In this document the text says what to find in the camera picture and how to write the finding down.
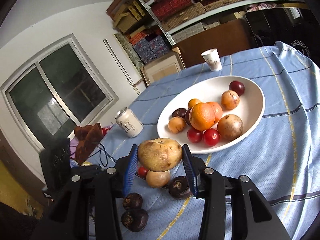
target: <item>silver screw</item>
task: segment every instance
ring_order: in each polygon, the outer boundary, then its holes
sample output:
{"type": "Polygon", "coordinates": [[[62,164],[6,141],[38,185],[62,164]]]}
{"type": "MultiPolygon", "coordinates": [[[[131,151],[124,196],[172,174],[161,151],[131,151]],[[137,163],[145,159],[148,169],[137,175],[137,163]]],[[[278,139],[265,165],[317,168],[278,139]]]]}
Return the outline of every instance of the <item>silver screw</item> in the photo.
{"type": "Polygon", "coordinates": [[[79,176],[79,175],[74,175],[74,176],[72,176],[71,180],[72,180],[73,182],[77,182],[77,181],[80,180],[80,176],[79,176]]]}
{"type": "Polygon", "coordinates": [[[107,168],[107,173],[114,174],[115,172],[116,172],[116,168],[115,167],[107,168]]]}
{"type": "Polygon", "coordinates": [[[214,172],[214,170],[213,170],[213,168],[205,168],[205,169],[204,169],[204,172],[205,172],[206,174],[212,174],[212,173],[214,172]]]}
{"type": "Polygon", "coordinates": [[[240,177],[240,179],[241,179],[241,181],[243,181],[243,182],[248,182],[248,181],[249,181],[249,178],[248,178],[248,176],[246,176],[246,175],[242,175],[242,176],[240,177]]]}

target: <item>orange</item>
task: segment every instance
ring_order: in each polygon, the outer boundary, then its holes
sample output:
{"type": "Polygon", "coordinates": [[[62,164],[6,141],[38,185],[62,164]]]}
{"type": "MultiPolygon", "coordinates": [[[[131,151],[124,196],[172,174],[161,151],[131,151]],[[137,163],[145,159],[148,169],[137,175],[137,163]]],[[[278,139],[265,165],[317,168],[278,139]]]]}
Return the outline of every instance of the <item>orange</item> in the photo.
{"type": "Polygon", "coordinates": [[[198,103],[191,108],[189,119],[193,128],[199,131],[205,131],[213,126],[215,113],[211,105],[198,103]]]}
{"type": "Polygon", "coordinates": [[[199,99],[193,98],[188,103],[188,109],[194,107],[196,104],[201,103],[199,99]]]}
{"type": "Polygon", "coordinates": [[[222,118],[222,114],[223,114],[221,106],[217,102],[207,102],[207,104],[209,104],[213,108],[214,113],[216,115],[216,117],[214,119],[214,123],[219,122],[219,120],[222,118]]]}

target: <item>paper cup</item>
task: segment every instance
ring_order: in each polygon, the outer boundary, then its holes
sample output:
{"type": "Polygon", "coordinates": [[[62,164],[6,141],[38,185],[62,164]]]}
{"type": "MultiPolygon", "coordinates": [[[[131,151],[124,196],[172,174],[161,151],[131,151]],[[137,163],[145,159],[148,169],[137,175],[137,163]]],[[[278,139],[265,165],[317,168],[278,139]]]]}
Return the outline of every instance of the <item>paper cup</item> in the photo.
{"type": "Polygon", "coordinates": [[[218,71],[222,69],[219,54],[217,49],[209,49],[201,54],[211,71],[218,71]]]}

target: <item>white bowl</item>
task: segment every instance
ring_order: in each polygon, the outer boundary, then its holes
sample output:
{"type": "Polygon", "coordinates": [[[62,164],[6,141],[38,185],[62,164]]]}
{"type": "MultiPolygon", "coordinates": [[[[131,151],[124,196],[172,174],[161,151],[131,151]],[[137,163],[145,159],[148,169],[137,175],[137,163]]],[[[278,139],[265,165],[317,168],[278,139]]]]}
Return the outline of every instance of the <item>white bowl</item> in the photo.
{"type": "Polygon", "coordinates": [[[174,99],[172,99],[160,114],[157,124],[157,131],[160,138],[165,137],[174,139],[178,141],[181,146],[188,144],[192,154],[213,153],[229,148],[246,138],[259,124],[264,113],[264,108],[265,98],[263,92],[261,88],[250,79],[239,76],[221,76],[210,78],[187,88],[178,94],[174,99]],[[220,142],[217,145],[209,147],[205,145],[203,141],[199,143],[191,143],[188,140],[188,125],[181,133],[178,134],[174,134],[169,131],[168,122],[171,119],[171,114],[174,110],[181,107],[187,109],[188,102],[192,98],[198,98],[202,102],[215,101],[220,104],[222,93],[229,90],[229,84],[233,80],[242,82],[245,87],[245,92],[240,97],[239,105],[233,110],[224,111],[223,116],[226,114],[235,114],[241,118],[244,125],[244,130],[243,134],[239,138],[231,142],[220,139],[220,142]]]}

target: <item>tablecloth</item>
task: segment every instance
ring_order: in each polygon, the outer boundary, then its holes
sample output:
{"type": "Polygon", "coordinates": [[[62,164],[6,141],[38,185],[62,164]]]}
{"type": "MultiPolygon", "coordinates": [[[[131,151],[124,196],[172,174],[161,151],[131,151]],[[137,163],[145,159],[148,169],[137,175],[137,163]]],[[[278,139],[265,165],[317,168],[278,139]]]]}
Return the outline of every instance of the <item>tablecloth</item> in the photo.
{"type": "MultiPolygon", "coordinates": [[[[238,144],[197,157],[224,176],[248,175],[271,203],[290,237],[300,239],[320,210],[319,68],[279,41],[274,46],[238,52],[220,60],[220,71],[211,72],[207,64],[200,64],[152,83],[129,106],[143,122],[143,131],[128,138],[115,126],[103,138],[102,144],[111,157],[108,166],[128,155],[132,144],[158,138],[156,127],[162,110],[186,88],[212,77],[244,76],[263,90],[266,108],[262,120],[238,144]]],[[[89,161],[101,164],[98,155],[89,161]]],[[[184,174],[182,163],[171,170],[172,177],[184,174]]],[[[149,220],[138,233],[121,224],[124,240],[198,238],[203,199],[175,200],[166,189],[150,188],[139,177],[135,178],[132,191],[142,195],[149,220]]],[[[119,217],[124,212],[121,203],[118,199],[119,217]]],[[[226,201],[225,239],[231,239],[230,201],[226,201]]]]}

